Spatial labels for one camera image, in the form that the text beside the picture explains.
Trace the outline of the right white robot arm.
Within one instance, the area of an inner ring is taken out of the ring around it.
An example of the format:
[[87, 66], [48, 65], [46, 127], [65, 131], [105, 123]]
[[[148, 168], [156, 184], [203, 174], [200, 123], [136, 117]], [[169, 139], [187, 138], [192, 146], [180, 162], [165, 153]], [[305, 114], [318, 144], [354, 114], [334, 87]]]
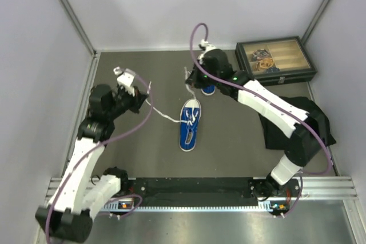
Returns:
[[196, 56], [188, 85], [197, 89], [215, 86], [223, 95], [250, 107], [277, 126], [289, 139], [284, 155], [266, 177], [268, 191], [275, 196], [288, 188], [288, 181], [302, 170], [319, 152], [329, 151], [325, 144], [325, 123], [322, 113], [299, 109], [267, 90], [246, 71], [234, 70], [227, 55], [220, 49], [206, 48]]

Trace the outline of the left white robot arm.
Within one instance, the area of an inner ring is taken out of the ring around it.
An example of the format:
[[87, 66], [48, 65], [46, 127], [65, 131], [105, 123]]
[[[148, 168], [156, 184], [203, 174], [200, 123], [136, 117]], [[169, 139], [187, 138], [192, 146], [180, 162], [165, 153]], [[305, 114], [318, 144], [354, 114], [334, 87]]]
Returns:
[[54, 239], [84, 243], [95, 218], [112, 196], [128, 193], [127, 173], [116, 167], [106, 170], [90, 191], [87, 186], [106, 145], [136, 131], [133, 128], [112, 137], [114, 120], [127, 111], [138, 113], [148, 96], [137, 86], [118, 85], [113, 90], [107, 84], [99, 84], [91, 88], [86, 117], [78, 128], [73, 155], [61, 183], [47, 205], [35, 213], [47, 243]]

